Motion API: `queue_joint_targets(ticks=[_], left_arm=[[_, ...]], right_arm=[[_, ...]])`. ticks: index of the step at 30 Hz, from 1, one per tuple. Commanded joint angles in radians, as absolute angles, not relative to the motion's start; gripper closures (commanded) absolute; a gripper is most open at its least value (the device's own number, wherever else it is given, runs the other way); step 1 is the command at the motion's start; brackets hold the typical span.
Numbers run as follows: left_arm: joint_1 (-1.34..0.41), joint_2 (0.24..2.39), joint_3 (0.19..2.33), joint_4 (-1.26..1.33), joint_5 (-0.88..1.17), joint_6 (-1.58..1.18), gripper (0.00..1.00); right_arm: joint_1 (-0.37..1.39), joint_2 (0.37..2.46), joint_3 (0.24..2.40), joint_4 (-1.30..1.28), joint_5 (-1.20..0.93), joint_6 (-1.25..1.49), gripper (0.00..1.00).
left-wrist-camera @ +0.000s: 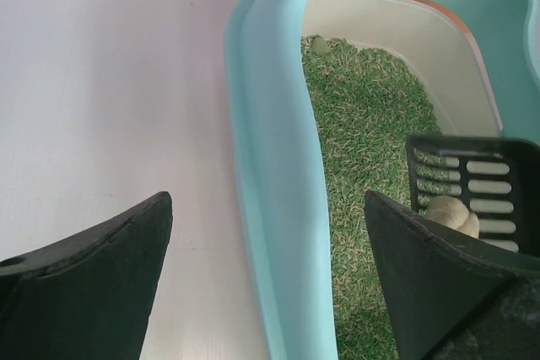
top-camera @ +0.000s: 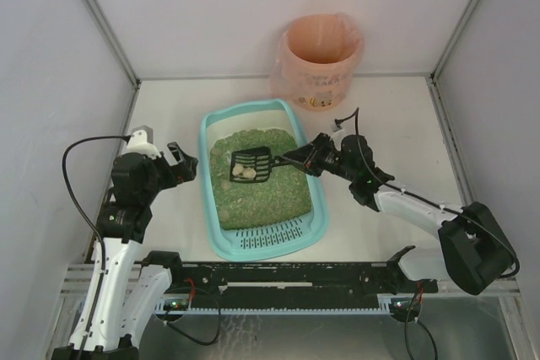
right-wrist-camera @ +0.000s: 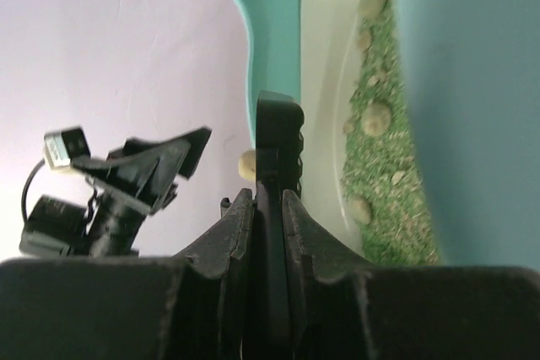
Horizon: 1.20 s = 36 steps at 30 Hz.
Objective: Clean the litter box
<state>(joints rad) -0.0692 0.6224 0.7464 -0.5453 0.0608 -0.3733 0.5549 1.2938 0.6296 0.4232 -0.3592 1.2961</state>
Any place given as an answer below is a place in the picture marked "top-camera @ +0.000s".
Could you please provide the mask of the black litter scoop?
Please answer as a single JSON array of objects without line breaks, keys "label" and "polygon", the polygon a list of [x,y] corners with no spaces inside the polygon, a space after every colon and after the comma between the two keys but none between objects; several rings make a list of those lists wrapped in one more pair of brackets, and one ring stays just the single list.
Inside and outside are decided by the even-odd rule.
[{"label": "black litter scoop", "polygon": [[[282,163],[282,159],[282,156],[273,155],[269,147],[236,150],[231,153],[229,180],[241,184],[267,182],[274,168],[288,166]],[[245,168],[253,168],[256,171],[256,178],[254,180],[248,180],[243,177],[234,177],[232,175],[232,169],[236,164],[241,164]]]}]

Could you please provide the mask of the small pale litter clump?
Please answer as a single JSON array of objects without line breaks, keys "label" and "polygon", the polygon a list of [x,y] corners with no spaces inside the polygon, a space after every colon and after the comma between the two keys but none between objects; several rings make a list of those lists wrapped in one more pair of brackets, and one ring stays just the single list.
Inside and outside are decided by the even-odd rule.
[{"label": "small pale litter clump", "polygon": [[241,176],[244,179],[254,180],[257,177],[257,172],[253,168],[246,168],[242,171]]}]

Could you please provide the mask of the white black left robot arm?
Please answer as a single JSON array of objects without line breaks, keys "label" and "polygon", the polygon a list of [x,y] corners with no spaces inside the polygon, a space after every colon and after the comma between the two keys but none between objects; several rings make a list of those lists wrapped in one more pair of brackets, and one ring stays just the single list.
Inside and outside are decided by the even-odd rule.
[{"label": "white black left robot arm", "polygon": [[112,187],[95,222],[96,257],[84,308],[68,344],[55,359],[137,359],[140,341],[166,290],[183,277],[180,255],[153,250],[143,259],[136,287],[127,291],[132,267],[161,191],[195,180],[198,161],[177,143],[167,148],[169,163],[151,142],[124,136],[127,151],[116,157]]}]

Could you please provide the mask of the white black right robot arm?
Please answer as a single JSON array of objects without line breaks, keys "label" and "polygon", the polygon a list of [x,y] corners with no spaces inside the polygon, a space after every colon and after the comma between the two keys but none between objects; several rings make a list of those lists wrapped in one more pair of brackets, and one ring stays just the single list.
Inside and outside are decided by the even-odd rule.
[{"label": "white black right robot arm", "polygon": [[410,281],[453,281],[462,291],[480,294],[492,282],[513,277],[520,264],[515,250],[489,208],[436,203],[408,191],[378,168],[364,137],[346,136],[339,147],[324,133],[283,154],[283,160],[315,177],[324,172],[347,180],[361,206],[400,218],[430,234],[439,247],[408,247],[397,265]]}]

